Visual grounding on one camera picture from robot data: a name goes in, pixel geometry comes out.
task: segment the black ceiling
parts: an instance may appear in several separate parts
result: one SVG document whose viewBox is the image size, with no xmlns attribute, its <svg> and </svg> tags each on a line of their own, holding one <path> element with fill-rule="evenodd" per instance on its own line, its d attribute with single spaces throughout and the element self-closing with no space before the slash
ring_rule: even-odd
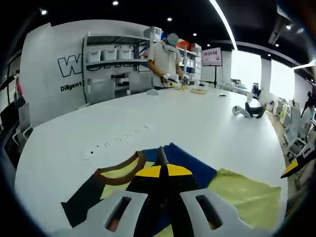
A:
<svg viewBox="0 0 316 237">
<path fill-rule="evenodd" d="M 30 30 L 51 22 L 52 26 L 86 19 L 111 19 L 157 26 L 168 32 L 176 32 L 179 37 L 196 42 L 202 47 L 211 40 L 229 40 L 226 29 L 209 0 L 118 0 L 118 6 L 112 6 L 112 0 L 61 1 L 49 0 L 28 6 L 29 10 L 15 10 L 14 26 L 10 31 L 18 29 L 18 23 L 25 22 L 31 10 L 36 12 Z M 278 14 L 274 0 L 217 0 L 236 41 L 258 44 L 279 51 L 295 61 L 309 62 L 307 49 L 304 47 L 304 33 L 297 33 L 301 27 L 293 25 L 293 30 L 284 30 L 278 39 L 280 47 L 268 43 L 275 27 Z M 48 10 L 47 16 L 41 16 L 38 7 Z M 23 46 L 25 35 L 21 36 L 15 49 Z"/>
</svg>

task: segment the white wall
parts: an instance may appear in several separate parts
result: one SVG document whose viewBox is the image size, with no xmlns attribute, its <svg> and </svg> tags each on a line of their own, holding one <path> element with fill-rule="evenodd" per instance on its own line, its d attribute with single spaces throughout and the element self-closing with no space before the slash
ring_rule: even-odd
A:
<svg viewBox="0 0 316 237">
<path fill-rule="evenodd" d="M 232 67 L 232 52 L 222 51 L 223 66 L 217 67 L 217 83 L 218 84 L 231 84 L 231 67 Z M 214 81 L 215 67 L 203 66 L 201 69 L 201 80 Z"/>
<path fill-rule="evenodd" d="M 271 83 L 271 60 L 261 58 L 261 83 L 260 88 L 262 90 L 263 101 L 269 103 L 277 97 L 270 93 Z"/>
<path fill-rule="evenodd" d="M 81 86 L 70 91 L 60 89 L 81 81 L 80 63 L 74 64 L 70 76 L 63 77 L 58 59 L 68 60 L 74 55 L 81 60 L 82 38 L 86 34 L 143 36 L 146 28 L 129 22 L 87 20 L 54 27 L 46 24 L 28 33 L 22 50 L 20 81 L 23 95 L 30 103 L 32 125 L 37 126 L 85 104 Z"/>
</svg>

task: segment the white chair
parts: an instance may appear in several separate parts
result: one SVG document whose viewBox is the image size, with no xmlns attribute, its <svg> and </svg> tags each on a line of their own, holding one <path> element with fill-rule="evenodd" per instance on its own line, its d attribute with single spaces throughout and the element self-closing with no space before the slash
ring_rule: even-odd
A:
<svg viewBox="0 0 316 237">
<path fill-rule="evenodd" d="M 16 133 L 12 136 L 12 139 L 18 146 L 23 148 L 33 131 L 29 103 L 25 103 L 19 108 L 19 122 L 19 127 L 16 129 Z"/>
<path fill-rule="evenodd" d="M 283 136 L 289 148 L 287 156 L 293 154 L 297 156 L 306 146 L 306 141 L 299 137 L 301 125 L 301 112 L 297 107 L 291 106 L 291 123 Z"/>
<path fill-rule="evenodd" d="M 115 82 L 109 79 L 92 79 L 89 104 L 97 104 L 115 98 Z"/>
<path fill-rule="evenodd" d="M 131 72 L 128 77 L 129 90 L 133 93 L 141 93 L 153 88 L 150 72 Z"/>
</svg>

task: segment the blue cloth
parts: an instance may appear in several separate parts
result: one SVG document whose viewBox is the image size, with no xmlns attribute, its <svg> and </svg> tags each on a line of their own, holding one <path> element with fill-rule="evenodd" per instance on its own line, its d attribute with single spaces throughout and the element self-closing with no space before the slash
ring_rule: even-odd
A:
<svg viewBox="0 0 316 237">
<path fill-rule="evenodd" d="M 193 177 L 195 178 L 200 189 L 207 188 L 209 183 L 212 181 L 217 173 L 215 169 L 204 164 L 202 161 L 185 152 L 173 143 L 170 143 L 169 146 L 164 146 L 163 150 L 170 164 L 185 167 L 192 172 Z M 146 161 L 157 161 L 158 148 L 143 150 L 143 152 L 145 153 Z M 153 236 L 158 234 L 168 225 L 170 225 L 170 218 L 167 212 L 165 212 L 157 223 L 156 229 L 153 232 Z"/>
</svg>

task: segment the desk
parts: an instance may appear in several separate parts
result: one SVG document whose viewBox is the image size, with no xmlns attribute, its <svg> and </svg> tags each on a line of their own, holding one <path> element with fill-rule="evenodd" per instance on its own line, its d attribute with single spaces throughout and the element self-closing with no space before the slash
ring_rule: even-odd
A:
<svg viewBox="0 0 316 237">
<path fill-rule="evenodd" d="M 218 97 L 220 93 L 227 96 Z M 206 95 L 165 89 L 158 96 L 122 97 L 55 118 L 36 127 L 24 147 L 16 172 L 17 195 L 48 233 L 70 228 L 60 202 L 97 168 L 173 142 L 215 169 L 281 186 L 281 222 L 287 202 L 287 180 L 280 179 L 285 170 L 282 150 L 267 115 L 233 115 L 232 107 L 244 108 L 245 102 L 243 95 L 214 88 Z M 131 139 L 124 138 L 128 133 Z M 105 142 L 112 143 L 106 154 L 85 160 L 89 149 Z"/>
</svg>

